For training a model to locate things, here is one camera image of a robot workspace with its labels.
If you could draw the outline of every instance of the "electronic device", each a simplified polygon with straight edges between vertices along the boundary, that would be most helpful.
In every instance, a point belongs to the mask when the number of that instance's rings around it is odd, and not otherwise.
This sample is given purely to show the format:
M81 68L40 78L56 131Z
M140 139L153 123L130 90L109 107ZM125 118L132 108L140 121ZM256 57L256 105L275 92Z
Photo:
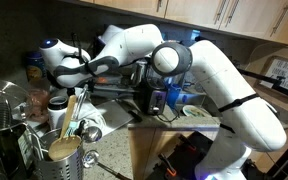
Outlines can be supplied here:
M141 84L140 93L136 96L141 110L146 114L160 115L164 111L167 88L160 78L149 77Z

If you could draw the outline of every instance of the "cutting board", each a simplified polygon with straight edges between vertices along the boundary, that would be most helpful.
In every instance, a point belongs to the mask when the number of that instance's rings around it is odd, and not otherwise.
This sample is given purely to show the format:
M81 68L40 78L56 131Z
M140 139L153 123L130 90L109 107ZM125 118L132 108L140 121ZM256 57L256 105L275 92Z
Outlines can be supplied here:
M113 132L133 119L115 100L105 102L95 107L102 114L106 122L106 126L102 130L103 136Z

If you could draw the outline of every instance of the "ladle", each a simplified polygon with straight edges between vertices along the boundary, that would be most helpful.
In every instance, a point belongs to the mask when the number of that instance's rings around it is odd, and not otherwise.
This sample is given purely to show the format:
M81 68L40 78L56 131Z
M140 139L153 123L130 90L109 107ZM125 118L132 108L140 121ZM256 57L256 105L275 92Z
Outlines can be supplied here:
M67 110L60 134L60 138L55 140L51 146L50 149L48 150L48 155L53 161L57 161L60 159L63 159L65 157L68 157L74 151L79 147L81 144L81 138L79 136L68 136L64 137L68 125L70 123L70 120L72 118L72 114L74 111L74 106L76 103L76 96L72 95L69 98L68 105L67 105Z
M98 154L97 151L95 151L95 150L87 151L87 152L85 153L85 155L83 156L83 166L84 166L85 168L91 168L91 167L93 167L93 166L95 166L95 165L97 164L97 165L100 166L102 169L104 169L104 170L106 170L107 172L113 174L113 175L114 175L116 178L118 178L118 179L121 179L121 180L131 180L130 178L125 177L125 176L123 176L122 174L120 174L120 173L114 171L113 169L105 166L104 164L100 163L100 162L98 161L98 159L99 159L99 154Z
M96 126L90 126L82 133L83 140L86 143L92 143L102 138L102 131Z

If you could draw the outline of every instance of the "utensil holder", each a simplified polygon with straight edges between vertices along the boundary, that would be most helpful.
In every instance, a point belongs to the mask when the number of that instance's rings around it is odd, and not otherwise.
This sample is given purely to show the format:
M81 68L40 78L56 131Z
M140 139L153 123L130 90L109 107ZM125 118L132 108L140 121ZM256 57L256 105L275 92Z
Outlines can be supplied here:
M55 129L44 136L41 140L46 143L46 149L49 149L53 141L59 138L61 129ZM68 157L52 161L48 154L43 152L44 160L39 160L34 156L35 175L39 180L82 180L83 179L83 162L84 155L83 143Z

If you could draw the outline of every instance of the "jar lid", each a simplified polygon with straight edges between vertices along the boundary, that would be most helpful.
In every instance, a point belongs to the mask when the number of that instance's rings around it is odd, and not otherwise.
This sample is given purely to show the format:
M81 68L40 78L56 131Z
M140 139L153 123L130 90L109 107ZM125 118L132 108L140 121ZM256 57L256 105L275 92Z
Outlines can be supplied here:
M26 57L39 59L39 58L42 58L42 54L39 51L30 51L26 53Z
M64 96L56 96L50 99L48 108L52 110L61 110L67 107L67 98Z

